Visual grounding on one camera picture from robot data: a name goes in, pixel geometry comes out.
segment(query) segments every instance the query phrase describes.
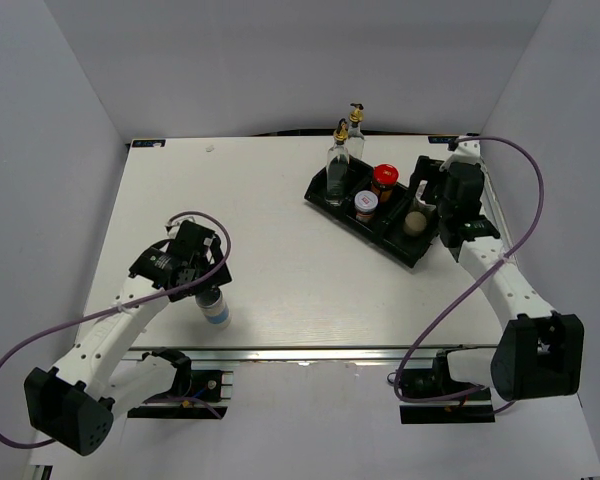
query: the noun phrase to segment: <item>jar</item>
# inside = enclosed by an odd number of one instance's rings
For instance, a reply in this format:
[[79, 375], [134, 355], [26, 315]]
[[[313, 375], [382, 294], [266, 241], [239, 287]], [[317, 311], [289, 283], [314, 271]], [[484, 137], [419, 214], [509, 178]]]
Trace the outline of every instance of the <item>jar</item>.
[[214, 327], [227, 328], [231, 323], [229, 307], [218, 287], [211, 287], [197, 294], [196, 304], [207, 321]]
[[369, 223], [378, 206], [378, 197], [369, 190], [362, 190], [356, 193], [353, 204], [356, 207], [356, 220]]
[[385, 203], [391, 197], [393, 187], [398, 183], [398, 175], [398, 169], [386, 163], [373, 169], [371, 191], [378, 196], [380, 203]]

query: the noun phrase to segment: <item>white wall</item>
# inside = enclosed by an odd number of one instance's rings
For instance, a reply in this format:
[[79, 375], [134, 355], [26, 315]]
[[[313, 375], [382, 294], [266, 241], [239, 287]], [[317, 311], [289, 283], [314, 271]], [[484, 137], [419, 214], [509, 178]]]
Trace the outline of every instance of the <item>white wall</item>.
[[[0, 0], [0, 356], [81, 313], [124, 145], [42, 0]], [[0, 429], [30, 441], [23, 381], [68, 348], [32, 345], [0, 376]], [[27, 452], [0, 444], [0, 479]]]
[[[600, 1], [554, 0], [485, 132], [519, 141], [538, 159], [547, 198], [523, 271], [557, 309], [585, 323], [580, 398], [600, 456]], [[536, 202], [531, 169], [485, 146], [515, 236]]]
[[124, 139], [478, 131], [549, 0], [46, 0]]

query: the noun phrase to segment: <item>label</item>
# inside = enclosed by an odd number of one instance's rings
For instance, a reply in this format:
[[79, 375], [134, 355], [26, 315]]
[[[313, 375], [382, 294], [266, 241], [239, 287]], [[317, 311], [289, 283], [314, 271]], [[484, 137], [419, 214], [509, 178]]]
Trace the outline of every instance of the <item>label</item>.
[[153, 148], [164, 147], [167, 141], [165, 139], [156, 140], [134, 140], [131, 143], [131, 148]]
[[357, 212], [356, 213], [356, 220], [358, 220], [359, 222], [362, 222], [362, 223], [369, 223], [369, 220], [371, 220], [373, 218], [373, 213], [374, 212], [371, 212], [371, 213], [360, 213], [360, 212]]
[[378, 195], [379, 203], [385, 203], [387, 200], [389, 200], [389, 197], [391, 197], [391, 192], [393, 192], [393, 189], [384, 190], [381, 192], [378, 187], [376, 187], [374, 184], [371, 184], [371, 191]]
[[458, 138], [457, 135], [449, 135], [449, 136], [429, 135], [429, 143], [451, 143], [456, 138]]

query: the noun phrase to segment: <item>gold bottle cap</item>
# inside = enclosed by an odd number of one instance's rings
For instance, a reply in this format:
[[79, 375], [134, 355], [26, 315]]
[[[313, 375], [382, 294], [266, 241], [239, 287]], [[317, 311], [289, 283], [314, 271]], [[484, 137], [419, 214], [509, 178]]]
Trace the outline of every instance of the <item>gold bottle cap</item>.
[[352, 103], [351, 106], [354, 107], [354, 110], [349, 114], [349, 120], [354, 123], [360, 123], [364, 120], [364, 113], [362, 113], [364, 107], [361, 103]]
[[341, 119], [338, 123], [338, 128], [333, 132], [333, 138], [340, 142], [344, 142], [349, 137], [347, 132], [347, 120]]

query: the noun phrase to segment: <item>bottle cap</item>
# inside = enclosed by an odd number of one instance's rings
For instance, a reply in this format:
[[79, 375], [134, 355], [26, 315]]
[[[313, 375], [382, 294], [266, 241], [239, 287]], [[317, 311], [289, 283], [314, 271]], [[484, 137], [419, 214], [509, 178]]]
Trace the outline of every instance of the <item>bottle cap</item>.
[[361, 190], [356, 193], [353, 204], [358, 212], [371, 213], [378, 206], [378, 197], [369, 190]]
[[347, 132], [347, 120], [345, 118], [340, 119], [338, 122], [338, 128], [333, 132], [333, 138], [338, 141], [344, 142], [349, 137]]
[[351, 106], [354, 107], [354, 110], [349, 114], [349, 120], [353, 123], [360, 123], [364, 120], [364, 113], [362, 113], [364, 107], [361, 103], [352, 103]]
[[395, 185], [398, 183], [398, 169], [393, 165], [384, 163], [373, 169], [373, 179], [380, 185]]

